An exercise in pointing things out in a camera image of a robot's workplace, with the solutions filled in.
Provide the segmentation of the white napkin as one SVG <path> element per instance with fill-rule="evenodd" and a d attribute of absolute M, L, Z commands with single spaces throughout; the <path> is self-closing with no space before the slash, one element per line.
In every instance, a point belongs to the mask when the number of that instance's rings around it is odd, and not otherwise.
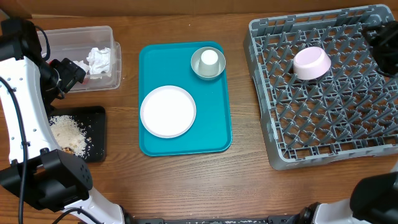
<path fill-rule="evenodd" d="M 100 50 L 95 47 L 92 48 L 89 52 L 87 58 L 87 63 L 83 60 L 73 61 L 74 64 L 78 65 L 82 68 L 87 75 L 89 75 L 89 79 L 100 79 L 104 75 L 109 76 L 108 72 L 111 70 L 111 49 L 105 47 Z"/>

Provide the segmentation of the pile of white rice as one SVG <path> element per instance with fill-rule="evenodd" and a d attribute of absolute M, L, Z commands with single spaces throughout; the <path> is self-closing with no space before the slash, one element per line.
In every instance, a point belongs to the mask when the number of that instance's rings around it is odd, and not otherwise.
<path fill-rule="evenodd" d="M 73 116 L 53 116 L 49 120 L 50 129 L 61 150 L 65 147 L 73 149 L 74 155 L 87 158 L 91 138 L 87 136 L 83 123 L 75 121 Z"/>

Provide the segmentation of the brown walnut food scrap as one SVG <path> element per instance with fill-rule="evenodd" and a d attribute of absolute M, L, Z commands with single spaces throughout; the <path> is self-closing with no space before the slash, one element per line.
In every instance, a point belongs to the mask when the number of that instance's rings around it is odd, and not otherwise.
<path fill-rule="evenodd" d="M 69 154 L 74 154 L 73 149 L 70 149 L 69 147 L 63 148 L 62 151 L 66 152 L 66 153 L 69 153 Z"/>

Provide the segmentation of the small pink-white bowl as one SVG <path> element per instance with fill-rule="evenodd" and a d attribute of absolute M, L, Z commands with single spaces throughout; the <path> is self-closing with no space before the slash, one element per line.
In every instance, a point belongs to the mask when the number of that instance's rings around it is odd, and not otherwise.
<path fill-rule="evenodd" d="M 313 80 L 329 71 L 331 59 L 320 47 L 307 47 L 293 58 L 293 71 L 300 80 Z"/>

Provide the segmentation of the large white plate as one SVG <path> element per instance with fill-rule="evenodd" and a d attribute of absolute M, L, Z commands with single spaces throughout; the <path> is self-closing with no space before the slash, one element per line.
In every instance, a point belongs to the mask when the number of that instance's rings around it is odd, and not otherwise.
<path fill-rule="evenodd" d="M 173 85 L 160 86 L 146 95 L 140 107 L 145 129 L 159 138 L 176 138 L 193 125 L 197 107 L 191 94 Z"/>

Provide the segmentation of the red snack wrapper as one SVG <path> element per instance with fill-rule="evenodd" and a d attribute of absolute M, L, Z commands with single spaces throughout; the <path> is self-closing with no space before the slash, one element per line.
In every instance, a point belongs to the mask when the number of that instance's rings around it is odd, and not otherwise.
<path fill-rule="evenodd" d="M 87 83 L 88 83 L 88 81 L 89 81 L 89 79 L 87 79 L 87 78 L 85 78 L 84 80 L 83 80 L 83 85 L 86 85 Z"/>

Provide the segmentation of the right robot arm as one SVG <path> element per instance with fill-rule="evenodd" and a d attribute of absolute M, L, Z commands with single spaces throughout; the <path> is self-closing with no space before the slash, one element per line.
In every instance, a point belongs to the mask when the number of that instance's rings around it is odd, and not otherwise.
<path fill-rule="evenodd" d="M 361 32 L 379 68 L 377 73 L 397 80 L 397 21 Z M 390 173 L 362 179 L 351 198 L 313 203 L 287 223 L 397 223 L 397 167 Z"/>

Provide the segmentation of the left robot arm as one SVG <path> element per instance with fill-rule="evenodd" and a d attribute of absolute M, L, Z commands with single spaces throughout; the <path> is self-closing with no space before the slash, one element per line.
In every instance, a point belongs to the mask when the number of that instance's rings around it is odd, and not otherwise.
<path fill-rule="evenodd" d="M 1 104 L 9 134 L 1 185 L 37 210 L 74 215 L 85 223 L 132 223 L 125 209 L 94 187 L 85 161 L 62 150 L 50 129 L 52 102 L 64 98 L 85 71 L 71 60 L 42 55 L 42 29 L 31 21 L 1 22 Z"/>

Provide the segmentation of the grey dishwasher rack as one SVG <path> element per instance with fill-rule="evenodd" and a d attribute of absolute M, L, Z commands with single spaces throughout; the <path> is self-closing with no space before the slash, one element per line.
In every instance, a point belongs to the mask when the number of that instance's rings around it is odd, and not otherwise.
<path fill-rule="evenodd" d="M 378 73 L 361 32 L 392 21 L 383 4 L 252 20 L 243 47 L 276 170 L 397 153 L 397 80 Z M 294 57 L 320 47 L 322 77 L 301 80 Z"/>

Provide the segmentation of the clear plastic bin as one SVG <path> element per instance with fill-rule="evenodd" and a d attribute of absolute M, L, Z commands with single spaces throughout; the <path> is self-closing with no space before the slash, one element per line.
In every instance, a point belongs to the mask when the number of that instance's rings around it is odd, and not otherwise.
<path fill-rule="evenodd" d="M 67 58 L 86 72 L 83 83 L 76 83 L 72 92 L 113 90 L 120 86 L 121 47 L 109 26 L 45 30 L 37 35 L 43 57 L 49 43 L 49 61 Z"/>

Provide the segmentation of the black tray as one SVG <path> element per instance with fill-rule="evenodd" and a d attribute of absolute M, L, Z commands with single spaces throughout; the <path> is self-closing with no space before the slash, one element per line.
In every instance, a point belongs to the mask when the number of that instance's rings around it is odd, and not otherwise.
<path fill-rule="evenodd" d="M 85 133 L 86 147 L 79 155 L 87 163 L 103 162 L 106 158 L 106 111 L 102 106 L 56 109 L 51 119 L 69 116 Z"/>

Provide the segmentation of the teal serving tray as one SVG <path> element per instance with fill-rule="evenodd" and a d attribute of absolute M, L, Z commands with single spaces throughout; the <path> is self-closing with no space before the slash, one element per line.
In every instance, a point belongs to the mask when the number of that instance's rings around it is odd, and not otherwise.
<path fill-rule="evenodd" d="M 192 127 L 176 138 L 159 138 L 139 125 L 139 147 L 152 157 L 223 152 L 233 137 L 226 72 L 214 80 L 201 79 L 191 67 L 191 57 L 202 47 L 222 50 L 214 41 L 155 44 L 139 54 L 138 102 L 152 90 L 173 85 L 194 99 L 197 114 Z"/>

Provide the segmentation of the grey-green bowl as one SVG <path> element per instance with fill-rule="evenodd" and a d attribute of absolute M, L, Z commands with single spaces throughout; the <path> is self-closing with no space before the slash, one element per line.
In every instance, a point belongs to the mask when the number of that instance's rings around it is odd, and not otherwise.
<path fill-rule="evenodd" d="M 204 80 L 218 78 L 225 70 L 224 54 L 214 47 L 202 47 L 191 57 L 191 68 L 198 77 Z"/>

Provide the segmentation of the white paper cup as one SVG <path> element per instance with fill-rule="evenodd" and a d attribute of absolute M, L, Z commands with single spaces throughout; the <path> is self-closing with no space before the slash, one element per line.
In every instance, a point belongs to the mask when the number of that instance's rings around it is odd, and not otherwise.
<path fill-rule="evenodd" d="M 203 77 L 213 77 L 218 73 L 218 54 L 211 49 L 202 52 L 198 71 Z"/>

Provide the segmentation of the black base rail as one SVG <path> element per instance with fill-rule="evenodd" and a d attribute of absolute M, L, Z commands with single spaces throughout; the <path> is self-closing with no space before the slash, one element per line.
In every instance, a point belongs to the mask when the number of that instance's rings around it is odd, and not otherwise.
<path fill-rule="evenodd" d="M 295 223 L 296 215 L 271 215 L 265 218 L 210 218 L 187 220 L 164 220 L 163 218 L 130 218 L 130 224 L 287 224 Z"/>

